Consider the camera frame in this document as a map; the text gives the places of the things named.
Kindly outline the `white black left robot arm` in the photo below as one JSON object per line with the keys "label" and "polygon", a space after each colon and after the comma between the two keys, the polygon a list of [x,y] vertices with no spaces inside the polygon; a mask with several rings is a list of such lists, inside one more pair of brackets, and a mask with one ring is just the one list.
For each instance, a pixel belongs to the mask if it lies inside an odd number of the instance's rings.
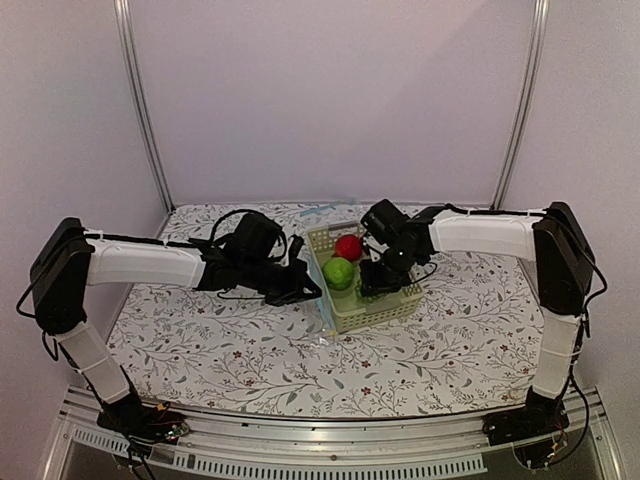
{"label": "white black left robot arm", "polygon": [[39,326],[49,356],[66,358],[85,379],[101,408],[100,427],[146,445],[173,444],[189,431],[184,415],[171,411],[169,403],[143,404],[87,321],[87,287],[153,284],[205,292],[244,287],[276,307],[321,297],[321,288],[298,257],[300,236],[286,237],[261,212],[235,213],[240,220],[231,233],[186,242],[105,234],[68,217],[34,260],[21,296],[33,302],[28,316]]}

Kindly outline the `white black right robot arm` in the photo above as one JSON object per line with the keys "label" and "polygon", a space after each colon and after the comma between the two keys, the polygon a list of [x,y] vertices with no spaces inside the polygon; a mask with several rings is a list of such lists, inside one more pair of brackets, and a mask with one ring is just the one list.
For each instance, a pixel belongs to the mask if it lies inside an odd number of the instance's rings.
{"label": "white black right robot arm", "polygon": [[361,224],[384,246],[379,260],[360,266],[365,297],[396,293],[410,285],[410,270],[437,253],[505,255],[535,265],[543,337],[538,367],[523,407],[487,415],[483,432],[501,445],[568,427],[563,397],[575,379],[574,365],[590,333],[592,281],[601,275],[595,255],[571,208],[554,202],[541,210],[463,209],[429,206],[409,216],[384,199]]}

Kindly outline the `green apple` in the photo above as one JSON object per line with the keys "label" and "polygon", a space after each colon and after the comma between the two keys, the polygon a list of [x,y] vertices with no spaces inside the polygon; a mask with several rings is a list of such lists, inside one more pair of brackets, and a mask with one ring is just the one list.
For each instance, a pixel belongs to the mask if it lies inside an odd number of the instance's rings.
{"label": "green apple", "polygon": [[322,266],[322,274],[330,289],[344,291],[352,285],[355,267],[343,257],[332,257]]}

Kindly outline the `light green perforated plastic basket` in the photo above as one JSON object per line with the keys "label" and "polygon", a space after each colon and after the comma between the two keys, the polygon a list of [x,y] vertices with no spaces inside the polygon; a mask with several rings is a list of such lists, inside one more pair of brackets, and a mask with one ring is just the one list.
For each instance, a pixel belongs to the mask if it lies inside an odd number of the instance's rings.
{"label": "light green perforated plastic basket", "polygon": [[[314,228],[306,232],[306,240],[312,248],[322,274],[322,266],[333,257],[337,239],[343,235],[354,234],[362,238],[365,229],[356,221],[338,223]],[[353,262],[355,276],[352,285],[344,291],[336,291],[328,287],[332,317],[337,333],[364,328],[392,319],[412,315],[423,297],[422,286],[417,282],[418,277],[411,274],[412,284],[396,293],[386,294],[381,300],[372,304],[360,302],[355,295],[354,285],[360,280],[359,264],[369,259],[367,254]]]}

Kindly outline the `clear blue zip top bag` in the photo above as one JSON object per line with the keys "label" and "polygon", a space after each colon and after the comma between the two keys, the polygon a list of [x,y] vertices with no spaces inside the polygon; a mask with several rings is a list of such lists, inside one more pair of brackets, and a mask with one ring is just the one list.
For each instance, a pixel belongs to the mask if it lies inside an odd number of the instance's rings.
{"label": "clear blue zip top bag", "polygon": [[334,347],[336,344],[337,331],[335,330],[335,323],[332,317],[328,287],[326,286],[320,266],[315,259],[311,247],[304,248],[304,256],[308,261],[308,272],[311,279],[322,290],[322,296],[315,300],[321,319],[321,327],[313,334],[312,344],[319,348]]}

